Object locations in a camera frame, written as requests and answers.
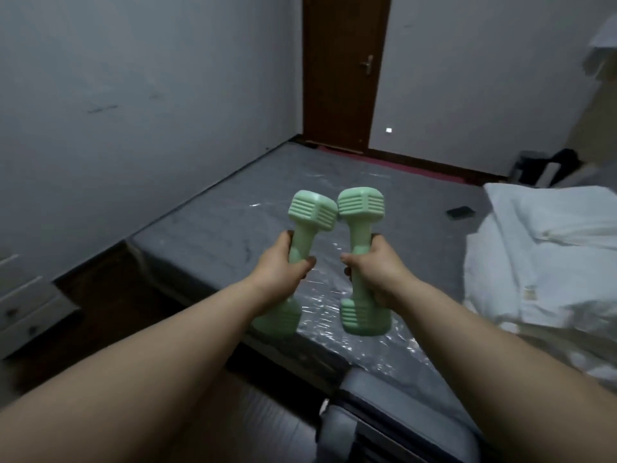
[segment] wooden floor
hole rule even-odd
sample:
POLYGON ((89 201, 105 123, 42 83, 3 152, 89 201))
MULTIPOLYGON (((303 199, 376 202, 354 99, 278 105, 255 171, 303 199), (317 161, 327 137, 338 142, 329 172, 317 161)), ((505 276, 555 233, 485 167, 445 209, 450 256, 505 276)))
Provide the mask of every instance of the wooden floor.
MULTIPOLYGON (((57 281, 81 312, 9 360, 21 393, 182 306, 150 287, 122 244, 57 281)), ((163 462, 310 462, 325 396, 240 344, 163 462), (297 391, 295 397, 285 393, 297 391)))

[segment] green dumbbell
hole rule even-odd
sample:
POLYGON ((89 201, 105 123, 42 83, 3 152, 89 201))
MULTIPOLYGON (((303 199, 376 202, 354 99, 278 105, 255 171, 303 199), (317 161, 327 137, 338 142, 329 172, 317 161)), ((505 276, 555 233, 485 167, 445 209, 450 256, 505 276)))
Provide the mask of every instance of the green dumbbell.
MULTIPOLYGON (((371 224, 385 214, 384 196, 375 188, 357 187, 339 195, 339 216, 349 225, 351 249, 365 254, 371 248, 371 224)), ((379 336, 390 330, 390 311, 378 305, 360 273, 352 269, 353 293, 341 301, 341 323, 347 333, 358 336, 379 336)))
MULTIPOLYGON (((335 228, 337 213, 336 203, 326 196, 307 190, 294 195, 288 212, 289 218, 296 223, 289 248, 289 263, 297 263, 309 256, 315 235, 335 228)), ((252 325, 273 336, 294 334, 301 315, 302 306, 292 296, 253 320, 252 325)))

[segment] mattress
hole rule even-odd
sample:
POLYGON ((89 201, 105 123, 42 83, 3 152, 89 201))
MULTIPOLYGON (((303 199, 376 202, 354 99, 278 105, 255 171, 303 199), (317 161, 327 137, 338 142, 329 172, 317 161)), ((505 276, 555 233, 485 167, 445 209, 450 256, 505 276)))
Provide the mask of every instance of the mattress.
MULTIPOLYGON (((374 231, 385 235, 421 280, 462 301, 465 238, 488 214, 489 201, 480 187, 403 169, 286 143, 144 228, 128 244, 151 282, 190 304, 251 272, 264 249, 293 227, 287 210, 296 191, 336 200, 345 188, 370 186, 386 202, 386 216, 374 231), (464 205, 476 216, 447 217, 446 210, 464 205)), ((250 330, 247 343, 326 387, 337 386, 351 366, 363 367, 473 425, 396 315, 384 336, 361 338, 343 331, 339 303, 351 292, 339 261, 344 250, 349 250, 345 223, 318 233, 312 249, 317 265, 296 292, 303 308, 296 334, 276 339, 250 330)))

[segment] door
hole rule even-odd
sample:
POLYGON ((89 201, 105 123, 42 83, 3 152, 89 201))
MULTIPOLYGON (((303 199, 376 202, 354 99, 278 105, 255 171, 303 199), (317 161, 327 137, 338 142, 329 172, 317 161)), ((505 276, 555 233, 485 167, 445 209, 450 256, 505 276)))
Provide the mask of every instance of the door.
POLYGON ((304 138, 365 150, 390 0, 304 0, 304 138))

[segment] door handle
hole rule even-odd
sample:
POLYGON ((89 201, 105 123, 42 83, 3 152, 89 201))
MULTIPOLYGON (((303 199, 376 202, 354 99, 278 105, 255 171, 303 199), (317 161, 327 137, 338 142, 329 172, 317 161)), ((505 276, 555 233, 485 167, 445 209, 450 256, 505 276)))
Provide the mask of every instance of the door handle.
POLYGON ((366 68, 366 76, 370 76, 371 70, 373 69, 373 55, 368 55, 367 61, 360 62, 361 67, 366 68))

